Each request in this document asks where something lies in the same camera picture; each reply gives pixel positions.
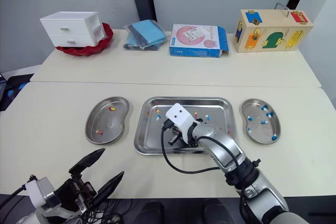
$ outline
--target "stainless steel tray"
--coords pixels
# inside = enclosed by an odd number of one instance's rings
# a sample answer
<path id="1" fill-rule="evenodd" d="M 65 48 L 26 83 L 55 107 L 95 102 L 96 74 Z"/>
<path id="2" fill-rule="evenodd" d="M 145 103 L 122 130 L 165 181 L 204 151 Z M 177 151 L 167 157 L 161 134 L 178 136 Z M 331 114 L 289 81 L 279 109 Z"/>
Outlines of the stainless steel tray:
<path id="1" fill-rule="evenodd" d="M 248 99 L 241 107 L 246 133 L 250 139 L 261 144 L 272 144 L 279 140 L 280 122 L 268 103 L 259 99 Z"/>
<path id="2" fill-rule="evenodd" d="M 124 131 L 128 109 L 128 101 L 123 97 L 110 97 L 98 103 L 86 121 L 87 140 L 93 144 L 117 141 Z"/>
<path id="3" fill-rule="evenodd" d="M 162 154 L 161 125 L 166 120 L 165 114 L 175 103 L 180 103 L 189 113 L 204 122 L 210 121 L 226 131 L 233 139 L 236 137 L 235 120 L 231 104 L 223 98 L 209 97 L 153 97 L 142 106 L 138 127 L 134 138 L 134 146 L 141 154 Z M 203 153 L 201 147 L 188 147 L 182 140 L 173 146 L 168 144 L 174 137 L 172 130 L 164 134 L 164 146 L 167 153 Z"/>

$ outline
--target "red bowl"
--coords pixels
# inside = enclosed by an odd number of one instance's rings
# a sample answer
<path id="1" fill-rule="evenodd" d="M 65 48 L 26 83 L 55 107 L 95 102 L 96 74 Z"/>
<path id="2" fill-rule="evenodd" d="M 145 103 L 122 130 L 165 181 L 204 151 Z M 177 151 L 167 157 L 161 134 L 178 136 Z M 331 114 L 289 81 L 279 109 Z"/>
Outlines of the red bowl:
<path id="1" fill-rule="evenodd" d="M 103 28 L 106 33 L 106 38 L 102 39 L 98 42 L 95 47 L 87 46 L 87 47 L 56 47 L 57 50 L 65 52 L 66 54 L 73 56 L 90 56 L 96 54 L 98 52 L 103 51 L 105 48 L 109 46 L 111 43 L 111 39 L 113 37 L 113 31 L 109 24 L 102 23 Z"/>

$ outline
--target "metal handle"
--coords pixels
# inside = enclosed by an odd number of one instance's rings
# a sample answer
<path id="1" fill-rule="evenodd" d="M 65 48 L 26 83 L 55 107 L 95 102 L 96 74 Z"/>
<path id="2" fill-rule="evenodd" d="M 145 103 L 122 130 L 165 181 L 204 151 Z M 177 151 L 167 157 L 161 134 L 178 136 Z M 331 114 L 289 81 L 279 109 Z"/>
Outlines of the metal handle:
<path id="1" fill-rule="evenodd" d="M 281 5 L 280 3 L 277 3 L 277 4 L 275 5 L 274 9 L 276 9 L 276 8 L 278 7 L 278 5 L 282 6 L 284 9 L 287 10 L 287 15 L 286 15 L 286 17 L 288 17 L 289 12 L 290 12 L 290 9 L 289 9 L 287 6 Z"/>

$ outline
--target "white table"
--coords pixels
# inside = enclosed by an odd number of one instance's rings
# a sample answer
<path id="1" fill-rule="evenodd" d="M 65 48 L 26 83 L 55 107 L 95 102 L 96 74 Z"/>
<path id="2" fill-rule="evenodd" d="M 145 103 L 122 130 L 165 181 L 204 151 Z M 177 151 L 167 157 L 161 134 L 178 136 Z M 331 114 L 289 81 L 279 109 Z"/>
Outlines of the white table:
<path id="1" fill-rule="evenodd" d="M 108 49 L 90 57 L 74 57 L 55 50 L 32 81 L 106 82 L 246 87 L 321 87 L 297 51 L 230 53 L 220 58 L 175 57 L 169 43 L 159 51 L 132 51 L 122 46 L 125 30 L 114 30 Z"/>
<path id="2" fill-rule="evenodd" d="M 143 102 L 153 96 L 209 96 L 228 99 L 234 109 L 237 141 L 284 196 L 335 195 L 336 111 L 321 89 L 205 87 L 108 83 L 31 82 L 0 117 L 0 193 L 9 194 L 34 173 L 60 186 L 69 168 L 102 147 L 85 138 L 85 123 L 101 100 L 120 95 L 130 102 L 122 139 L 82 174 L 94 188 L 125 171 L 114 197 L 237 197 L 221 171 L 197 175 L 171 169 L 161 155 L 136 152 L 134 135 Z M 243 133 L 239 108 L 249 98 L 269 102 L 281 123 L 281 137 L 271 145 L 252 142 Z M 214 166 L 203 154 L 170 155 L 182 169 Z"/>

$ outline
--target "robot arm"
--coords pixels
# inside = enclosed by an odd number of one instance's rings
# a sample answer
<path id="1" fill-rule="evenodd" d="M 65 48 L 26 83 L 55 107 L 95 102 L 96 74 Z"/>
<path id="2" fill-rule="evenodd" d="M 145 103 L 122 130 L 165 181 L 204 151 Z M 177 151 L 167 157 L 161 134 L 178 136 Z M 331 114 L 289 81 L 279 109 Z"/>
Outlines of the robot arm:
<path id="1" fill-rule="evenodd" d="M 240 195 L 243 194 L 241 196 L 244 198 L 244 211 L 249 222 L 307 223 L 301 217 L 288 212 L 283 196 L 256 168 L 260 160 L 251 162 L 237 143 L 217 125 L 194 120 L 178 103 L 167 111 L 166 117 L 181 131 L 186 144 L 190 147 L 199 144 L 210 153 L 215 163 L 225 173 L 226 182 L 235 186 Z"/>
<path id="2" fill-rule="evenodd" d="M 35 179 L 26 183 L 25 188 L 36 211 L 18 223 L 64 223 L 68 219 L 98 207 L 115 190 L 124 174 L 121 172 L 109 180 L 98 190 L 98 193 L 90 182 L 83 182 L 81 172 L 94 164 L 104 151 L 105 148 L 102 148 L 82 158 L 69 170 L 71 178 L 66 180 L 57 190 L 46 177 L 37 179 L 33 176 Z"/>

